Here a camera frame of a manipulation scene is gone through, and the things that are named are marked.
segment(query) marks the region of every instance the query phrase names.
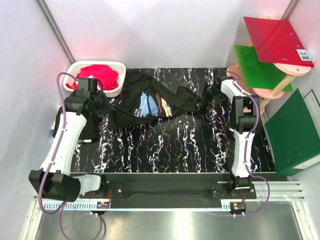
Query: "green folder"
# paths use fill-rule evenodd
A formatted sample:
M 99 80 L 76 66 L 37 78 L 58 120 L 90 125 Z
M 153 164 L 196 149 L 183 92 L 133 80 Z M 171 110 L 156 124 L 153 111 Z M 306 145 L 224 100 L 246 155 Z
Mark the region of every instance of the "green folder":
M 286 76 L 273 63 L 260 62 L 253 46 L 234 45 L 245 85 L 249 88 L 274 89 Z M 287 85 L 283 91 L 293 88 Z
M 320 137 L 299 89 L 266 122 L 265 128 L 279 175 L 292 176 L 320 157 Z

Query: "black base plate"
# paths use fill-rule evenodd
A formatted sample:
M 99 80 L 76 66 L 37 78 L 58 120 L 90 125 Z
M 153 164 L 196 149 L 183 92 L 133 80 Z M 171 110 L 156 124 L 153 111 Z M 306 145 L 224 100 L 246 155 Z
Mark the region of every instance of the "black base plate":
M 212 191 L 212 198 L 213 199 L 232 199 L 232 200 L 243 200 L 244 193 L 245 199 L 256 199 L 256 189 L 255 185 L 251 183 L 250 189 L 244 192 L 228 192 L 226 183 L 212 183 L 211 184 L 211 191 Z

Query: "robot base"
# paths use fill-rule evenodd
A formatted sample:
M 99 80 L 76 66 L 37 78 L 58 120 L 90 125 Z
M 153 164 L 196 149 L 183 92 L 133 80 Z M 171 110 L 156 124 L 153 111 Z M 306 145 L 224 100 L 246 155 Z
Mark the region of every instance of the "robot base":
M 226 183 L 212 183 L 211 189 L 213 199 L 240 200 L 256 199 L 255 185 L 251 183 L 250 188 L 229 190 Z
M 88 191 L 79 197 L 81 199 L 101 199 L 108 198 L 107 190 L 111 190 L 112 199 L 121 199 L 123 197 L 124 184 L 119 181 L 107 181 L 105 175 L 101 175 L 101 186 L 100 189 L 96 191 Z

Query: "dark green binder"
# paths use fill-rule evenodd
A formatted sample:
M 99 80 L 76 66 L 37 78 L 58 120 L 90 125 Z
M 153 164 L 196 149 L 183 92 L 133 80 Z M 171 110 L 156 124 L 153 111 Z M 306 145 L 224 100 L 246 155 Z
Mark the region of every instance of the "dark green binder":
M 292 176 L 320 154 L 320 137 L 297 89 L 265 124 L 279 175 Z

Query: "printed graphic on shirt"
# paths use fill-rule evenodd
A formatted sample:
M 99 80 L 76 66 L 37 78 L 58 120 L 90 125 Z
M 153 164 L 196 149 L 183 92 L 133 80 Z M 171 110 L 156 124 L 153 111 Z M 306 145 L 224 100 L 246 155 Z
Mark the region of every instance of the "printed graphic on shirt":
M 172 117 L 172 111 L 169 104 L 167 104 L 166 100 L 164 100 L 158 93 L 156 94 L 156 100 L 158 102 L 159 111 L 162 113 L 162 108 L 164 109 L 166 117 Z
M 158 117 L 159 109 L 152 96 L 142 92 L 139 108 L 134 111 L 134 116 L 144 118 L 146 116 Z

